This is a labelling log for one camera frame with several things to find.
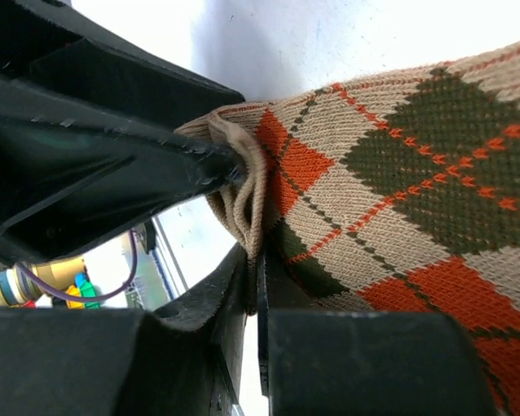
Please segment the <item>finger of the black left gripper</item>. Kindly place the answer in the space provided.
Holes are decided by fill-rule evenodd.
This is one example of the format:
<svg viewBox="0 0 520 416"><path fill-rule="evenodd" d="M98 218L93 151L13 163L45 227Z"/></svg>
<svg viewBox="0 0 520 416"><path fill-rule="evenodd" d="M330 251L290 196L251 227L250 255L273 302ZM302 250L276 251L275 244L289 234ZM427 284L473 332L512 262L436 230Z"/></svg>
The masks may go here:
<svg viewBox="0 0 520 416"><path fill-rule="evenodd" d="M244 179L229 146L0 76L0 263L72 257Z"/></svg>
<svg viewBox="0 0 520 416"><path fill-rule="evenodd" d="M0 140L159 143L238 92L122 39L60 1L0 1Z"/></svg>

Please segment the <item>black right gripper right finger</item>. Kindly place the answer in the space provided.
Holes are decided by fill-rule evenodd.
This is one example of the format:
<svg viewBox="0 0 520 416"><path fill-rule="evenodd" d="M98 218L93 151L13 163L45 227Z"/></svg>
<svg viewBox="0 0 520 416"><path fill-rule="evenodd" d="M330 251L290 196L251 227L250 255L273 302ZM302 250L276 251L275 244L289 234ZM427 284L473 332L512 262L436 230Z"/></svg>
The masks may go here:
<svg viewBox="0 0 520 416"><path fill-rule="evenodd" d="M466 332L440 313L320 308L265 248L258 359L273 415L493 415Z"/></svg>

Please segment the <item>beige orange brown argyle sock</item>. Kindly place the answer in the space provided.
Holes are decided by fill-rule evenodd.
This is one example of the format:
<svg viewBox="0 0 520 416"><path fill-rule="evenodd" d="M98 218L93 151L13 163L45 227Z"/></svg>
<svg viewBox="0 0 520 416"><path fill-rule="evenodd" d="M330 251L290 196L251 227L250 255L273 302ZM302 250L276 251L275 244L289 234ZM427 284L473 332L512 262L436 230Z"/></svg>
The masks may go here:
<svg viewBox="0 0 520 416"><path fill-rule="evenodd" d="M220 107L179 133L248 170L208 197L250 260L274 245L317 303L444 312L520 415L520 41Z"/></svg>

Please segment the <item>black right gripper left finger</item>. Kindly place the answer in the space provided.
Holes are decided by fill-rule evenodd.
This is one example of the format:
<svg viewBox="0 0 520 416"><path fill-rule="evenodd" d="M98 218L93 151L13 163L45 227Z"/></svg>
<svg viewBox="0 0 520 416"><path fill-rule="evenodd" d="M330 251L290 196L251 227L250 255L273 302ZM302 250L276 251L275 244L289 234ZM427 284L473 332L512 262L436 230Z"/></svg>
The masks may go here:
<svg viewBox="0 0 520 416"><path fill-rule="evenodd" d="M155 310L0 308L0 415L239 415L244 292L233 247Z"/></svg>

